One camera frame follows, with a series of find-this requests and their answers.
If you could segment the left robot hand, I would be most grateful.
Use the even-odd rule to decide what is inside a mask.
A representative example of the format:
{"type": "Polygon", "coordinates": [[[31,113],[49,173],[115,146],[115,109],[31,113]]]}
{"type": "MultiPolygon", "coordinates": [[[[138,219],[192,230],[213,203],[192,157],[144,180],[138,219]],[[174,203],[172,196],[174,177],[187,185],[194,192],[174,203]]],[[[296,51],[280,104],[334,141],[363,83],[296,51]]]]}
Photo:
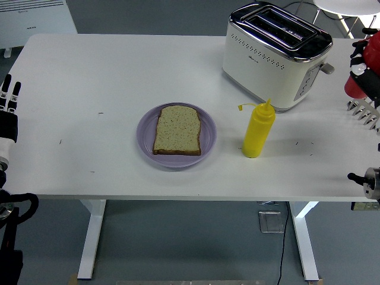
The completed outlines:
{"type": "Polygon", "coordinates": [[[1,170],[6,170],[9,165],[10,148],[17,142],[18,117],[17,110],[18,95],[21,83],[17,81],[10,97],[8,91],[12,76],[7,74],[1,86],[1,170]]]}

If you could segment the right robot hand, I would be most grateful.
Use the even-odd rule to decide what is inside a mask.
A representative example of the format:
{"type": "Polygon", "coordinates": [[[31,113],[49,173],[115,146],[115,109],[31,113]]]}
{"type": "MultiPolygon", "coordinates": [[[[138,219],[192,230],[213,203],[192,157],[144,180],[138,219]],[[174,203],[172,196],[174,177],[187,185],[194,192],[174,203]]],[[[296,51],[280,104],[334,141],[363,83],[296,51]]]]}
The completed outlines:
{"type": "Polygon", "coordinates": [[[364,28],[368,40],[354,42],[350,55],[350,78],[379,107],[379,30],[364,28]]]}

